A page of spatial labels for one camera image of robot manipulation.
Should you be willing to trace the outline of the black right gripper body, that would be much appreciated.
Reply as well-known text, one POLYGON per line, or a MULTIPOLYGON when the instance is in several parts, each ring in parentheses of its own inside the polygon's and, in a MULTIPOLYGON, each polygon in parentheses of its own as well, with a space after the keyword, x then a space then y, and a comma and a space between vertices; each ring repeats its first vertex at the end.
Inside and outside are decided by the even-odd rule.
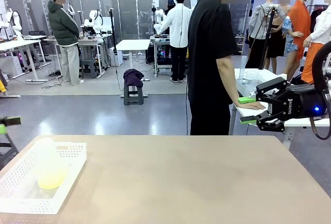
POLYGON ((280 121, 320 117, 326 113, 327 105, 322 96, 309 84, 290 85, 268 96, 270 114, 280 121))

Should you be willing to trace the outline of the person's right hand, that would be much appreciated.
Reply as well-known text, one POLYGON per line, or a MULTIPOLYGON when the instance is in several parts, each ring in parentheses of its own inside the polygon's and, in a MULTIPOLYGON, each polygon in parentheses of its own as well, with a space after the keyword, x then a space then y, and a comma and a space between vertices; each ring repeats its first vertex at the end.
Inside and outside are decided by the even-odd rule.
POLYGON ((249 103, 238 103, 236 105, 238 108, 252 109, 252 110, 264 110, 265 107, 260 102, 249 102, 249 103))

